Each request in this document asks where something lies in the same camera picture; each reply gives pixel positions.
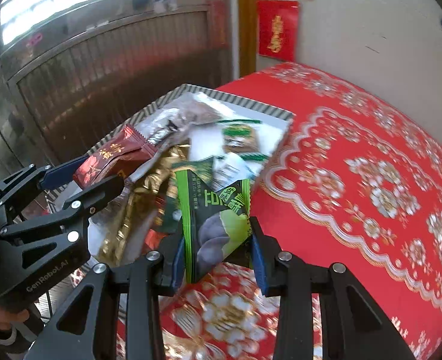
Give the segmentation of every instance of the metal screw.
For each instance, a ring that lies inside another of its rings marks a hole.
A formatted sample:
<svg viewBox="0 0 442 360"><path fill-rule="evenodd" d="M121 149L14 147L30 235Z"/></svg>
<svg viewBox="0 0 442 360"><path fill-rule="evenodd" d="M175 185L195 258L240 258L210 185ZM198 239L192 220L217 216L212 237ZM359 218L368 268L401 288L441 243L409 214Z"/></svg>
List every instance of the metal screw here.
<svg viewBox="0 0 442 360"><path fill-rule="evenodd" d="M343 274L346 271L346 266L340 262L336 262L333 264L333 271L337 274Z"/></svg>
<svg viewBox="0 0 442 360"><path fill-rule="evenodd" d="M69 242L76 242L79 239L79 233L77 231L72 231L68 234Z"/></svg>
<svg viewBox="0 0 442 360"><path fill-rule="evenodd" d="M150 252L146 255L146 258L147 258L149 261L156 261L157 259L159 259L159 257L161 257L161 253L159 253L157 250L150 251Z"/></svg>
<svg viewBox="0 0 442 360"><path fill-rule="evenodd" d="M290 259L292 259L292 254L288 251L282 251L278 254L278 258L281 261L289 261Z"/></svg>
<svg viewBox="0 0 442 360"><path fill-rule="evenodd" d="M96 264L93 268L95 274L101 274L107 269L106 264Z"/></svg>

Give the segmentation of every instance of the floral tablecloth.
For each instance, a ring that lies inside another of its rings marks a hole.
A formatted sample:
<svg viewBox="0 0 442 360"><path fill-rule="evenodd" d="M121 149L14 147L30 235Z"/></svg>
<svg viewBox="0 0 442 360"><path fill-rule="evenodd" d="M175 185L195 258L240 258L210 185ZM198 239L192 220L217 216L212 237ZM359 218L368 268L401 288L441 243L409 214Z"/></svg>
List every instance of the floral tablecloth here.
<svg viewBox="0 0 442 360"><path fill-rule="evenodd" d="M219 90L297 115L253 196L263 231L307 263L345 263L427 359L442 341L442 146L379 98L300 64ZM164 306L167 357L271 359L278 302L252 271L220 265ZM316 296L313 317L321 358Z"/></svg>

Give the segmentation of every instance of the gold wrapper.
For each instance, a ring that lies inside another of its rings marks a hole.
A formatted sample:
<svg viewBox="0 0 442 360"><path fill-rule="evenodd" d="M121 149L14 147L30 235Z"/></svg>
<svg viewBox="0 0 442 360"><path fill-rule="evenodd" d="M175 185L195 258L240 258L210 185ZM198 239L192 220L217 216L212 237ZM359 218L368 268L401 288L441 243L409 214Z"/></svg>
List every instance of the gold wrapper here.
<svg viewBox="0 0 442 360"><path fill-rule="evenodd" d="M184 142L171 147L162 154L150 171L135 184L129 194L121 227L111 232L104 239L97 255L100 262L110 266L119 266L126 248L133 222L142 221L155 207L155 196L159 193L161 184L171 175L171 167L180 161L185 161L191 145Z"/></svg>

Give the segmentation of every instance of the dark green snack package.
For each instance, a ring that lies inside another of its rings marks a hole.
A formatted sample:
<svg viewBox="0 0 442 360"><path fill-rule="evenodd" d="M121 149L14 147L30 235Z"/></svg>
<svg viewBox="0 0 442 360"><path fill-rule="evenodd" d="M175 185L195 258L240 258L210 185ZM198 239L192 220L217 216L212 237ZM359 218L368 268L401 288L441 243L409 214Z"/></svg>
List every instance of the dark green snack package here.
<svg viewBox="0 0 442 360"><path fill-rule="evenodd" d="M251 184L235 181L212 191L191 170L176 172L186 253L186 281L196 283L252 234Z"/></svg>
<svg viewBox="0 0 442 360"><path fill-rule="evenodd" d="M178 202L178 184L175 172L190 169L197 174L207 186L211 186L213 181L213 164L214 157L210 157L201 161L181 161L172 166L171 177L166 192L166 205L163 209L164 214L160 216L162 223L156 231L167 234L175 233L179 220L181 219L181 210L179 209Z"/></svg>

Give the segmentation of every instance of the red snack package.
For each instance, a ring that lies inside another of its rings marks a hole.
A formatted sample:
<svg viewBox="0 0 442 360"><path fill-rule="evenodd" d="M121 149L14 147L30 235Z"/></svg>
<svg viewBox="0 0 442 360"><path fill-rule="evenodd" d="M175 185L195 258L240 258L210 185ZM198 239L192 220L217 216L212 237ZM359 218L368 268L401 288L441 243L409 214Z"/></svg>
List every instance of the red snack package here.
<svg viewBox="0 0 442 360"><path fill-rule="evenodd" d="M82 189L115 174L125 179L153 158L156 151L133 126L126 125L84 161L73 179Z"/></svg>

